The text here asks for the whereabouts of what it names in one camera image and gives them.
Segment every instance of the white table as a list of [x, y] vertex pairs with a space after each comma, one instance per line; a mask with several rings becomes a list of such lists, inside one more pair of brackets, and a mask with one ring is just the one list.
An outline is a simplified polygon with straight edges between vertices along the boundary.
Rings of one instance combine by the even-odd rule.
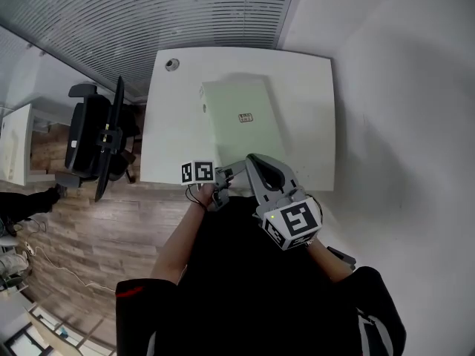
[[6, 115], [2, 120], [0, 133], [1, 180], [22, 186], [28, 182], [54, 181], [54, 174], [46, 174], [46, 170], [30, 170], [31, 133], [34, 118], [46, 122], [71, 124], [69, 119], [39, 111], [31, 104]]
[[[167, 71], [166, 63], [180, 66]], [[277, 50], [193, 47], [157, 53], [148, 92], [140, 179], [180, 183], [180, 165], [217, 159], [199, 89], [202, 82], [262, 79], [289, 166], [310, 191], [333, 190], [335, 102], [329, 59]]]

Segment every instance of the white wall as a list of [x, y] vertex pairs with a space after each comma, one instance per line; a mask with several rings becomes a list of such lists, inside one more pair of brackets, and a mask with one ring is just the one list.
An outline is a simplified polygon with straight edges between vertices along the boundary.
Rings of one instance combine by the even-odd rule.
[[332, 57], [381, 0], [300, 0], [283, 49]]
[[[79, 98], [68, 97], [69, 89], [79, 83], [92, 82], [87, 76], [67, 66], [49, 54], [42, 55], [37, 47], [27, 48], [27, 42], [0, 27], [0, 104], [19, 108], [32, 102], [51, 113], [72, 116]], [[112, 91], [98, 87], [98, 93], [112, 101]]]
[[30, 322], [24, 307], [29, 309], [31, 303], [20, 293], [8, 300], [0, 298], [0, 343], [10, 339]]
[[336, 233], [381, 272], [406, 355], [469, 355], [475, 0], [384, 0], [334, 67], [337, 171], [322, 197]]

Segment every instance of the window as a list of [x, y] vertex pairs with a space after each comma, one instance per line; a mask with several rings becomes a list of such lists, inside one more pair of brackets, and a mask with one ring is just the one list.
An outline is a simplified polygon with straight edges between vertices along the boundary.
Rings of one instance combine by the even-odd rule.
[[[41, 308], [36, 308], [33, 314], [50, 329], [59, 325], [56, 318]], [[73, 346], [77, 346], [84, 339], [81, 334], [69, 326], [60, 326], [56, 329], [56, 333]], [[13, 356], [62, 356], [43, 340], [31, 323], [12, 336], [5, 346]], [[79, 350], [84, 356], [109, 356], [112, 352], [112, 349], [100, 346], [90, 340], [86, 340]]]
[[291, 0], [0, 0], [0, 24], [128, 98], [173, 47], [274, 49]]

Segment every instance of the red stripe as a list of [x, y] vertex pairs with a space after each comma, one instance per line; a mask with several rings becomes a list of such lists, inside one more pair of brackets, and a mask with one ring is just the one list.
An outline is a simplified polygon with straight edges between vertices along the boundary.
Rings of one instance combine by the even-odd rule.
[[123, 293], [116, 293], [117, 298], [122, 298], [122, 297], [131, 297], [132, 295], [135, 295], [136, 293], [140, 292], [143, 290], [143, 286], [136, 286], [132, 290], [125, 291]]

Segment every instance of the black office chair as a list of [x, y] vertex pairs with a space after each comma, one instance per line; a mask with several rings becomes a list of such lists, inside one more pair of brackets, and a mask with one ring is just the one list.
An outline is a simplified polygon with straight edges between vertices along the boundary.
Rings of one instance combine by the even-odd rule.
[[96, 202], [104, 194], [108, 180], [116, 181], [124, 174], [135, 182], [128, 166], [135, 156], [125, 150], [127, 138], [140, 134], [132, 109], [123, 105], [124, 83], [117, 81], [114, 103], [97, 93], [95, 85], [75, 85], [69, 97], [82, 97], [74, 109], [69, 131], [65, 167], [71, 172], [56, 173], [56, 181], [67, 187], [79, 187], [83, 182], [99, 179]]

